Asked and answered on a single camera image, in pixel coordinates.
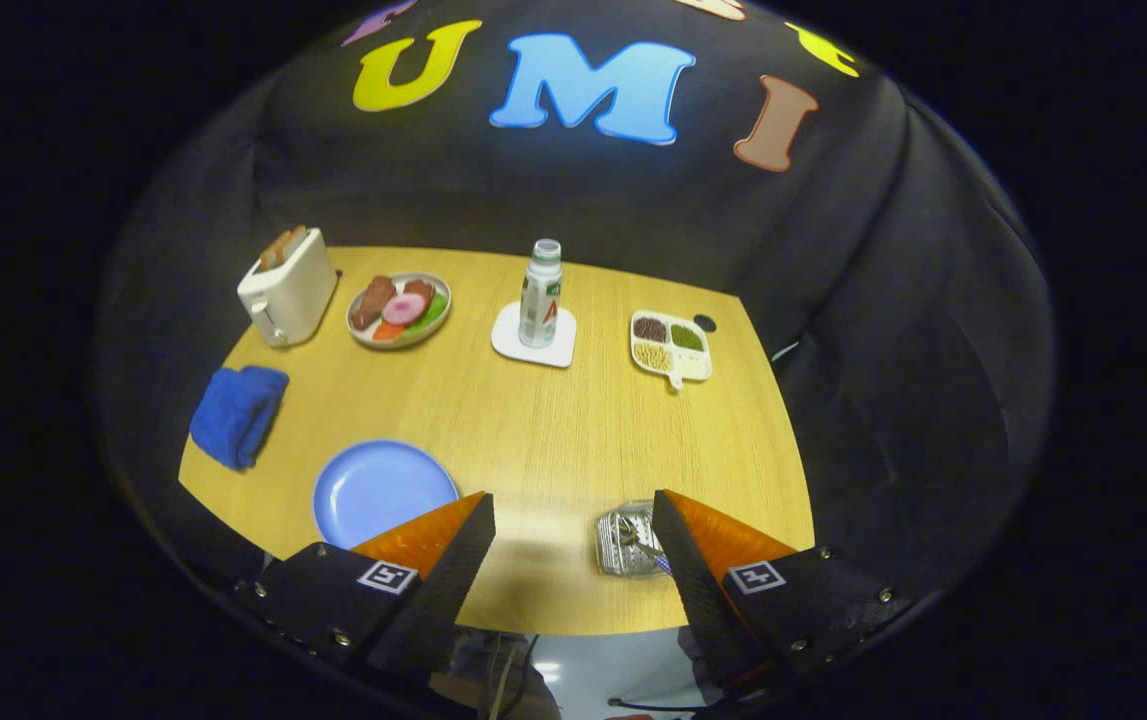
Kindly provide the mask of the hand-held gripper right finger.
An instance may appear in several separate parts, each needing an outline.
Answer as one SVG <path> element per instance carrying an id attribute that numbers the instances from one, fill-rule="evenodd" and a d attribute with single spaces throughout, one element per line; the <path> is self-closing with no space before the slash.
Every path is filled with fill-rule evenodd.
<path id="1" fill-rule="evenodd" d="M 699 656 L 724 692 L 807 682 L 919 605 L 833 546 L 797 550 L 673 490 L 651 504 Z"/>

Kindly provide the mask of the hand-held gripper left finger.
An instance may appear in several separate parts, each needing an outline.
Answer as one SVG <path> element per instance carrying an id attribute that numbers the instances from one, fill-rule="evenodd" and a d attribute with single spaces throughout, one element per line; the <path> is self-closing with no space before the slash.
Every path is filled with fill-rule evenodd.
<path id="1" fill-rule="evenodd" d="M 240 579 L 234 598 L 282 641 L 348 674 L 422 684 L 448 662 L 496 537 L 489 492 L 343 548 L 309 543 Z"/>

